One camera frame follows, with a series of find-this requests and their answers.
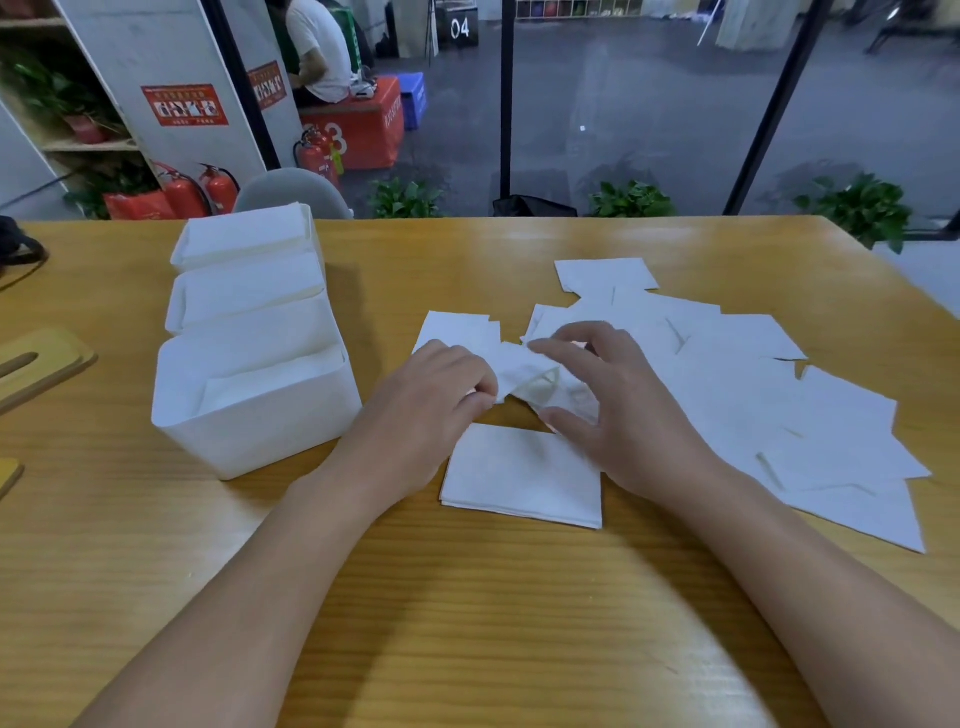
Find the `black metal frame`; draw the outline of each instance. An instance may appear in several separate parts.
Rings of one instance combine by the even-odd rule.
[[[767,156],[770,144],[774,140],[783,114],[786,112],[790,99],[793,98],[793,92],[797,90],[797,84],[806,68],[806,62],[810,60],[810,54],[813,53],[813,47],[817,44],[817,38],[827,24],[827,18],[830,14],[830,8],[833,0],[813,0],[810,10],[804,18],[804,25],[801,26],[797,39],[793,43],[790,55],[783,65],[783,72],[780,74],[780,80],[777,81],[777,87],[774,89],[773,96],[770,97],[770,104],[767,106],[760,126],[756,130],[754,143],[747,153],[747,158],[743,162],[743,168],[740,175],[733,185],[730,193],[730,199],[727,200],[727,206],[724,208],[725,215],[739,215],[743,209],[743,204],[747,201],[747,194],[756,179],[756,173],[763,164],[763,159]]]
[[[253,141],[256,142],[256,147],[260,151],[264,166],[268,171],[279,169],[282,166],[280,157],[276,154],[276,147],[267,129],[267,122],[263,119],[263,111],[260,110],[256,94],[253,93],[253,86],[250,83],[250,77],[247,76],[247,69],[244,67],[237,41],[230,30],[224,6],[221,5],[220,0],[200,0],[200,4],[206,14],[206,21],[210,24],[210,30],[213,32],[214,42],[220,47],[224,66],[227,67],[237,98],[240,99],[240,108],[243,109],[250,124]]]
[[[516,0],[503,0],[500,39],[500,198],[510,197],[511,152],[514,141],[514,40]]]

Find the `leaves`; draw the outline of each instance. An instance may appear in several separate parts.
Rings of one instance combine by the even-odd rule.
[[[591,217],[669,217],[677,209],[669,197],[652,184],[627,182],[617,189],[609,182],[600,182],[600,192],[589,196]]]
[[[848,232],[867,250],[875,243],[888,241],[898,255],[903,250],[903,232],[910,222],[913,209],[900,203],[903,189],[877,178],[874,174],[860,174],[845,189],[836,190],[829,177],[814,180],[824,194],[812,199],[801,195],[794,205],[804,212],[821,215]]]
[[[426,182],[409,182],[404,185],[394,178],[388,182],[374,182],[373,186],[371,207],[373,217],[378,220],[443,217],[437,207],[437,201],[443,192],[430,189]]]

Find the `fire extinguisher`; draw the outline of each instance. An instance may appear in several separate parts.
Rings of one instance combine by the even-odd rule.
[[[155,161],[154,164],[163,170],[161,175],[170,178],[163,185],[163,195],[179,219],[189,220],[191,217],[209,217],[213,214],[213,207],[199,182],[162,162]]]
[[[205,162],[201,164],[206,167],[204,173],[200,175],[200,184],[204,186],[206,196],[213,201],[218,215],[229,215],[237,203],[240,184],[229,170]]]
[[[340,189],[344,165],[333,140],[317,127],[308,127],[294,144],[294,159],[300,169],[326,177]]]

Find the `red sign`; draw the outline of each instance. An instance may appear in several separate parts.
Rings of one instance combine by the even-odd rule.
[[[276,61],[261,65],[247,73],[256,94],[256,101],[260,109],[269,109],[278,101],[287,97],[287,86],[280,75],[280,66]]]
[[[229,124],[211,84],[141,86],[161,127],[225,127]]]

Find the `right hand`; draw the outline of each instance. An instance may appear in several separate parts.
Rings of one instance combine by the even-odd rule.
[[[724,467],[626,331],[606,322],[568,324],[530,349],[564,365],[600,402],[597,425],[557,407],[540,418],[622,488],[672,508]]]

